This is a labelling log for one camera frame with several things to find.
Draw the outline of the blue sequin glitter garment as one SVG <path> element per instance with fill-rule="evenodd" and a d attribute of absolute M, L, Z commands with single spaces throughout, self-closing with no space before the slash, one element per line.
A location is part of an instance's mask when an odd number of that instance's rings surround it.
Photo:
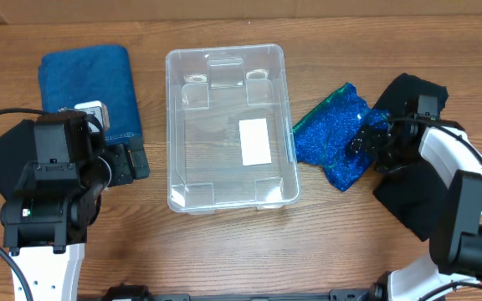
<path fill-rule="evenodd" d="M 389 112 L 371 108 L 346 83 L 322 100 L 293 128 L 297 161 L 320 166 L 327 180 L 346 191 L 373 163 L 364 150 L 351 143 L 364 125 L 385 130 Z"/>

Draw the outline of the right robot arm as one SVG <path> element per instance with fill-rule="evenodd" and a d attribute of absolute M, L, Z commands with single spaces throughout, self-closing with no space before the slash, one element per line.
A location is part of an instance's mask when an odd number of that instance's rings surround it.
<path fill-rule="evenodd" d="M 362 126 L 351 152 L 365 151 L 388 176 L 427 162 L 447 188 L 429 253 L 387 272 L 370 300 L 440 300 L 459 288 L 482 290 L 482 155 L 456 121 L 443 120 L 436 97 L 419 95 L 400 115 Z"/>

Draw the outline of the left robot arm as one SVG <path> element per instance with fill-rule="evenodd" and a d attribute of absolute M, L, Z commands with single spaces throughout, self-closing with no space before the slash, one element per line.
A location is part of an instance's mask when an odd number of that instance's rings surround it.
<path fill-rule="evenodd" d="M 75 300 L 87 228 L 101 193 L 149 175 L 143 141 L 107 145 L 91 114 L 65 111 L 33 122 L 36 155 L 1 209 L 16 300 Z"/>

